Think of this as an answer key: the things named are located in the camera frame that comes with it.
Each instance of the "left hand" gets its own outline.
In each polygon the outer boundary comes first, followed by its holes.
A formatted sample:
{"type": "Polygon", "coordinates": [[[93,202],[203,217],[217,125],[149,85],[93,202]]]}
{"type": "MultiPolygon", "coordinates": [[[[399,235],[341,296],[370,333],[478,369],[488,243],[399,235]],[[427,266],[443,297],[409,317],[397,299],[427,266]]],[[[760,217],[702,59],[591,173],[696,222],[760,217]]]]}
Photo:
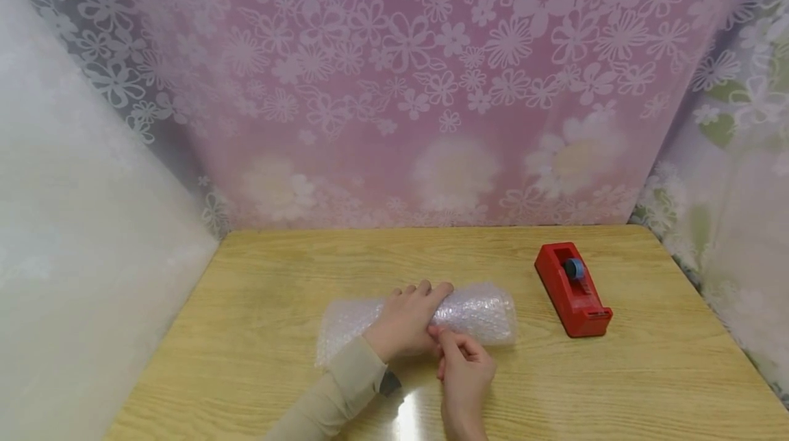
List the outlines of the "left hand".
{"type": "Polygon", "coordinates": [[[439,344],[427,333],[427,327],[441,301],[453,290],[448,281],[433,289],[427,280],[405,290],[394,289],[386,297],[378,319],[362,336],[383,363],[396,357],[437,353],[439,344]]]}

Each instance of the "wooden table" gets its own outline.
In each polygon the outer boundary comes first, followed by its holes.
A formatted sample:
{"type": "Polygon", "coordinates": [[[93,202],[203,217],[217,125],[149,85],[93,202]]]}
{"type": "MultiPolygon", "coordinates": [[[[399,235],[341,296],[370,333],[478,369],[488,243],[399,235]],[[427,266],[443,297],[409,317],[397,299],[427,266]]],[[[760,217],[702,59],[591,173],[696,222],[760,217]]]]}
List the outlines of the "wooden table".
{"type": "MultiPolygon", "coordinates": [[[[491,440],[789,440],[789,415],[646,229],[511,227],[235,232],[141,375],[108,440],[254,440],[310,387],[323,310],[421,279],[512,292],[518,344],[485,409],[491,440]],[[572,240],[614,310],[567,338],[534,270],[572,240]]],[[[435,364],[394,367],[345,440],[443,440],[435,364]]]]}

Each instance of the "beige sleeve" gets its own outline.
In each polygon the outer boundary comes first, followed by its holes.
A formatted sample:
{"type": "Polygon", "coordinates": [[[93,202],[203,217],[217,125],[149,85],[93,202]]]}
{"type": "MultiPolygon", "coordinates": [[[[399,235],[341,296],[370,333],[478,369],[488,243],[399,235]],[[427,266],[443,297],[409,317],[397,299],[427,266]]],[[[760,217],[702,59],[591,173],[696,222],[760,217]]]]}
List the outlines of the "beige sleeve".
{"type": "Polygon", "coordinates": [[[363,337],[354,338],[327,372],[277,421],[264,441],[323,441],[373,400],[386,365],[363,337]]]}

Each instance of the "bubble wrap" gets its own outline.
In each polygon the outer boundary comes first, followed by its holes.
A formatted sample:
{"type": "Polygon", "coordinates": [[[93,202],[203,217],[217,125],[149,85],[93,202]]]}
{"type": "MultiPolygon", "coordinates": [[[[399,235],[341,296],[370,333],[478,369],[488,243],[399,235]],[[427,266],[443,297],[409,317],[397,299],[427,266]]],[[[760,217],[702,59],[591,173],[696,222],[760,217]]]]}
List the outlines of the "bubble wrap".
{"type": "MultiPolygon", "coordinates": [[[[323,313],[316,367],[326,367],[346,343],[373,324],[383,306],[383,299],[331,302],[323,313]]],[[[512,296],[490,282],[452,292],[436,310],[431,323],[466,333],[485,346],[513,344],[517,334],[512,296]]]]}

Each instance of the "floral pattern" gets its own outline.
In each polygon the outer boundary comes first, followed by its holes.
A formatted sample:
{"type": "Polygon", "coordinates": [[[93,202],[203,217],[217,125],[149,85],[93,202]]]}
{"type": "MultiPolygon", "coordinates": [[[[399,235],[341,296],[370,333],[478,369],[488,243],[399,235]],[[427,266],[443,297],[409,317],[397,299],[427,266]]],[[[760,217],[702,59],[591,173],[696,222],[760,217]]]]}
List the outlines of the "floral pattern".
{"type": "Polygon", "coordinates": [[[723,1],[31,0],[219,235],[622,223],[723,1]]]}
{"type": "Polygon", "coordinates": [[[789,0],[735,0],[632,221],[649,227],[789,408],[789,0]]]}

